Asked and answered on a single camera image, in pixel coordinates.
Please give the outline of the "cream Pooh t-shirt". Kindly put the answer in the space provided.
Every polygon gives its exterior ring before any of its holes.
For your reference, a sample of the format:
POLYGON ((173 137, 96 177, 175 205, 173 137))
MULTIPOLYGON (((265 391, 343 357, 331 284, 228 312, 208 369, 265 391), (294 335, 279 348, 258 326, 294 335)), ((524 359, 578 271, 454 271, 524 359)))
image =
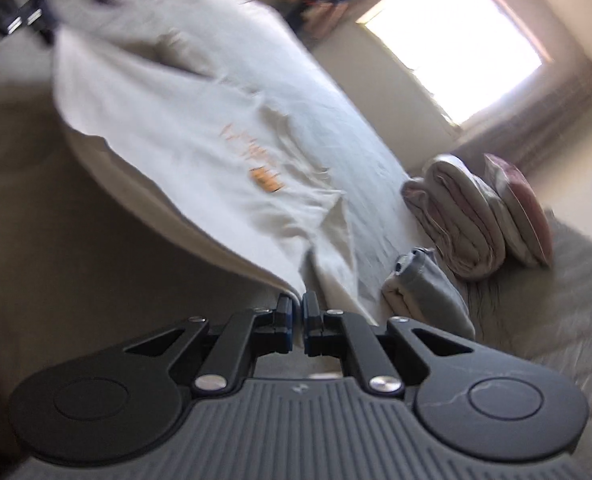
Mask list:
POLYGON ((311 269, 329 306, 381 321, 359 297, 345 192, 203 36, 170 28, 143 56, 65 23, 53 95, 80 162, 167 240, 295 298, 311 269))

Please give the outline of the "folded cream garment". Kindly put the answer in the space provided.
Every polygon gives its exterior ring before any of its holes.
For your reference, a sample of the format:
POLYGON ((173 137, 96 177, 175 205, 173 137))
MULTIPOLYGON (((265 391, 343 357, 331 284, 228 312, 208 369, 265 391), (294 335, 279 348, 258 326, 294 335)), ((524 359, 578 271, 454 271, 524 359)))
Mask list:
POLYGON ((399 276, 395 273, 389 274, 382 286, 382 296, 389 307, 396 315, 404 318, 413 318, 418 322, 426 322, 420 307, 413 298, 406 293, 401 285, 399 276))

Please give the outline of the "folded grey sweater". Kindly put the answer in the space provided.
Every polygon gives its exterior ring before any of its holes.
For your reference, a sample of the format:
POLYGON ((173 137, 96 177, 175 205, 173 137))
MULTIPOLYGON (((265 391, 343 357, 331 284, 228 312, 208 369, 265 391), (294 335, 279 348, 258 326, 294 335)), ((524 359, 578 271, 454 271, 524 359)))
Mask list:
POLYGON ((459 289, 439 266, 433 249, 412 249, 397 260, 394 273, 420 307, 426 318, 422 323, 465 339, 475 339, 470 311, 459 289))

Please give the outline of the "folded grey pink duvet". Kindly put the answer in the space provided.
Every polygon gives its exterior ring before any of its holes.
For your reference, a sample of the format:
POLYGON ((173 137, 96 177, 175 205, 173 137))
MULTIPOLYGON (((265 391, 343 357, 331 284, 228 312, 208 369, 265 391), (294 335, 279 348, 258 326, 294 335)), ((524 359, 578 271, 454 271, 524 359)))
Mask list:
POLYGON ((478 281, 505 259, 504 207, 490 186, 453 155, 439 155, 403 183, 401 196, 458 278, 478 281))

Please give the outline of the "grey bed sheet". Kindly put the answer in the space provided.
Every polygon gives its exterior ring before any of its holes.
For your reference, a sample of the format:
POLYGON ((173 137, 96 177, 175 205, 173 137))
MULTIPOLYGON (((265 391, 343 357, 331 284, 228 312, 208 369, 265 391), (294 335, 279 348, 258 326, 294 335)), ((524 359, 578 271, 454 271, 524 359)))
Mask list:
MULTIPOLYGON (((151 56, 170 28, 203 36, 226 69, 294 117, 306 153, 346 194, 359 297, 379 320, 395 259, 424 244, 399 194, 400 163, 265 6, 243 0, 52 0, 60 18, 151 56)), ((0 381, 202 314, 269 307, 270 288, 167 242, 77 162, 51 96, 51 52, 0 39, 0 381)))

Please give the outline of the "pink grey pillow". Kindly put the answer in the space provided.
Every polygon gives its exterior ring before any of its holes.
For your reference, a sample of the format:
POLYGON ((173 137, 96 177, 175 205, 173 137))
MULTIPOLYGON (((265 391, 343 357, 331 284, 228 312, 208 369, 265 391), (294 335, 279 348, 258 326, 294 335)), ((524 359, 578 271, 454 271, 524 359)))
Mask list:
POLYGON ((534 190, 517 166, 493 154, 484 157, 487 182, 508 207, 531 255, 542 266, 552 266, 552 234, 534 190))

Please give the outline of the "grey quilted headboard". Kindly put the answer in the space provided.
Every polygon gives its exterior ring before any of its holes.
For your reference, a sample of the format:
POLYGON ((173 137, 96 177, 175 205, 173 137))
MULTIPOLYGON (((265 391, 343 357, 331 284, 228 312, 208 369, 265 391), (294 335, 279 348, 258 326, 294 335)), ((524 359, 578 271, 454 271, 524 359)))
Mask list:
POLYGON ((592 473, 592 239, 546 213, 553 263, 526 268, 513 259, 465 286, 477 339, 557 370, 576 382, 589 419, 575 452, 592 473))

